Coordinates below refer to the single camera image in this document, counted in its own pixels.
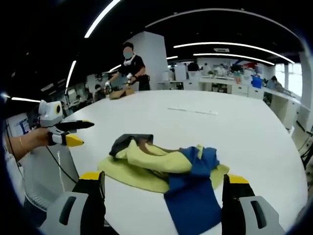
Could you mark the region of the person's left hand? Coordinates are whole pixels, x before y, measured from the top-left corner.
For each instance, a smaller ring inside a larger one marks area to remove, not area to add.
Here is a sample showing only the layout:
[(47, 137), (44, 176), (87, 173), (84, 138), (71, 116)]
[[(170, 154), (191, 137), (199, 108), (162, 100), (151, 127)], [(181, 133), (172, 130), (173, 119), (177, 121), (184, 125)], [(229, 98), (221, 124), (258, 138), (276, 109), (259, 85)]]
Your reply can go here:
[(47, 128), (37, 128), (29, 133), (29, 147), (33, 150), (37, 147), (50, 146), (51, 133)]

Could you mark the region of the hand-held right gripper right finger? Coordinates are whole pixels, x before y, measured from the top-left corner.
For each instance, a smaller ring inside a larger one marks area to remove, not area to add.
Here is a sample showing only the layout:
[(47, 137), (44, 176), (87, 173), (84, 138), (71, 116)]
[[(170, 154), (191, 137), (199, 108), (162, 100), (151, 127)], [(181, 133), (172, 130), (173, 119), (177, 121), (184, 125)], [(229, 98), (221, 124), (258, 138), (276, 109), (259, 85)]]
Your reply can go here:
[(283, 235), (278, 212), (263, 198), (256, 196), (249, 182), (225, 174), (222, 195), (223, 235)]

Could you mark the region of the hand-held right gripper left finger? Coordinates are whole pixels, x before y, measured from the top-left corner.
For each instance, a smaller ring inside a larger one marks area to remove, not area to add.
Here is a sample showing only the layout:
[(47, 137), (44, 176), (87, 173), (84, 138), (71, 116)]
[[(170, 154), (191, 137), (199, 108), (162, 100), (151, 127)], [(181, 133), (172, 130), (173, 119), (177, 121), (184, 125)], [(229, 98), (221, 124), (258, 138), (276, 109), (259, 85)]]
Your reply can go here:
[(84, 173), (47, 209), (44, 235), (99, 235), (105, 221), (105, 173)]

